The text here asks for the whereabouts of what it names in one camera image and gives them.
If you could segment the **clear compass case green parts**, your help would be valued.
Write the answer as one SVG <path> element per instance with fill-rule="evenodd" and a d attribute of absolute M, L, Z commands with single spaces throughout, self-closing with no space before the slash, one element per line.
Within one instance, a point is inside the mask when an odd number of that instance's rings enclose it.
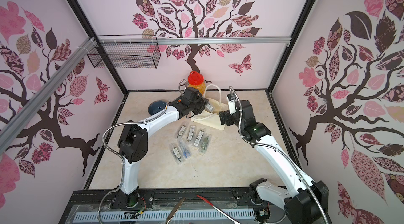
<path fill-rule="evenodd" d="M 207 135 L 205 135 L 203 137 L 202 141 L 200 142 L 200 146 L 199 146 L 199 150 L 198 150 L 198 152 L 201 155 L 204 155 L 206 153 L 206 151 L 207 151 L 207 149 L 209 147 L 210 141 L 211 141 L 211 135 L 210 134 L 207 134 Z"/>

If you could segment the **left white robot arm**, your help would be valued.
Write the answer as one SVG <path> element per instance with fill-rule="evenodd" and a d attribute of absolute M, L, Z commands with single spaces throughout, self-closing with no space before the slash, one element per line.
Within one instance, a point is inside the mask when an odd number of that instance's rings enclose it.
<path fill-rule="evenodd" d="M 180 97 L 168 102 L 162 111 L 143 121 L 125 123 L 118 141 L 118 153 L 123 159 L 118 192 L 121 195 L 121 201 L 127 207 L 134 207 L 139 199 L 138 173 L 140 161 L 148 151 L 148 139 L 163 127 L 180 120 L 189 113 L 200 115 L 204 110 L 213 111 L 213 109 L 213 105 L 197 89 L 187 87 Z"/>

